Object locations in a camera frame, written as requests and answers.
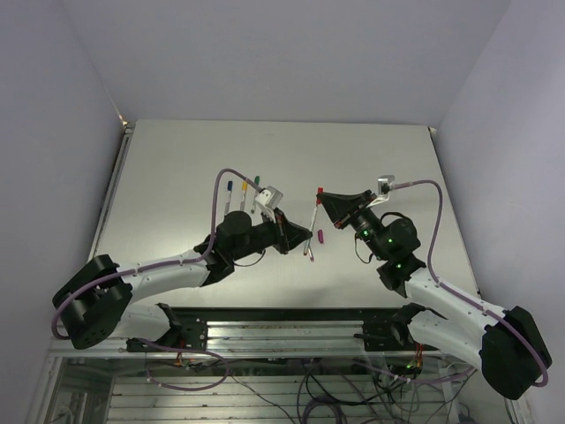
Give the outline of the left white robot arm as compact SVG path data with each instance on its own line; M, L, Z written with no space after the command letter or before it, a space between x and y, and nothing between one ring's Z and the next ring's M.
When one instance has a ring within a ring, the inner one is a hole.
M219 283L234 272L237 261L270 247L288 254L313 235L280 209L261 219L253 224L247 213L230 212L202 243L168 258L125 266L107 254L94 257L53 296L54 323L66 331L55 331L54 336L86 350L108 338L135 303Z

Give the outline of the yellow marker pen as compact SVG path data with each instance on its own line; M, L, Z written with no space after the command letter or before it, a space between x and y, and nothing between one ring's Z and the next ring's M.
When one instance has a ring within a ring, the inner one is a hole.
M242 190L241 190L241 196L240 196L240 202L239 202L239 210L240 211L245 211L247 191L242 192Z

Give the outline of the blue marker pen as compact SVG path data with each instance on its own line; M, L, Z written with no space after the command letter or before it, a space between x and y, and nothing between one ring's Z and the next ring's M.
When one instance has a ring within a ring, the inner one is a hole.
M225 202L224 202L224 210L223 210L224 216L226 216L230 212L232 193L233 193L233 188L232 191L229 192L227 190L227 185L226 185L226 194L225 194Z

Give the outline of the green marker pen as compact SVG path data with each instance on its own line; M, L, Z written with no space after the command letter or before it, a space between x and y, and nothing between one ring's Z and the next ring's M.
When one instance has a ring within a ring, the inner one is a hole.
M256 211L256 200L255 200L255 198L259 193L260 193L260 190L257 190L257 189L255 189L254 192L253 192L253 200L252 200L252 206L251 206L251 210L250 210L252 215L255 214L255 211Z

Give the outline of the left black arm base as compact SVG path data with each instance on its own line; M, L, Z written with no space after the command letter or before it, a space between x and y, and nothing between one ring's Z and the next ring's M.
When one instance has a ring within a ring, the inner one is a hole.
M207 323L195 314L165 303L150 307L134 305L124 315L126 351L186 352L207 347Z

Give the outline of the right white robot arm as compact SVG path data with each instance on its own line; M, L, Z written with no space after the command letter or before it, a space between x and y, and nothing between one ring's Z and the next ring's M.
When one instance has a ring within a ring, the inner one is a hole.
M405 350L428 345L481 372L492 389L518 400L530 387L548 382L552 358L532 315L471 296L444 282L415 252L421 243L412 220L398 214L389 224L372 207L383 199L365 191L318 193L317 201L339 230L351 227L381 265L384 286L407 299L392 317L390 342Z

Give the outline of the red pen cap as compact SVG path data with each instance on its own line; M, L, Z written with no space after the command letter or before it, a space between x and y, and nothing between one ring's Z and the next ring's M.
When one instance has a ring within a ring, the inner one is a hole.
M315 206L318 207L321 203L320 200L320 194L323 193L323 187L319 186L317 188L317 193L316 193L316 201L315 201Z

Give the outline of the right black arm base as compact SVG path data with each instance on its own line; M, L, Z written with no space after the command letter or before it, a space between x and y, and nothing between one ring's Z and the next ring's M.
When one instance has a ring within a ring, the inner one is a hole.
M417 314L426 311L415 303L400 308L366 308L360 311L361 330L354 338L361 340L366 352L392 352L415 350L414 341L408 325L415 320Z

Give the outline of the red marker pen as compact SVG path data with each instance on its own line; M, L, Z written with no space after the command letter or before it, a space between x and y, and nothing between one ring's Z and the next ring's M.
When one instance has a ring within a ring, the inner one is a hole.
M305 246L304 246L304 250L303 250L303 254L304 254L304 256L306 256L307 258L308 258L308 255L307 255L307 250L308 250L308 248L311 248L311 249L312 249L311 244L312 244L312 238L313 238L313 235L314 235L314 227L315 227L315 223L316 223L316 219L317 219L317 215L318 215L318 210L319 210L319 206L318 206L318 207L314 206L313 214L312 214L312 217L311 217L311 220L310 220L310 224L309 224L309 232L311 232L311 236L310 236L310 238L305 242Z

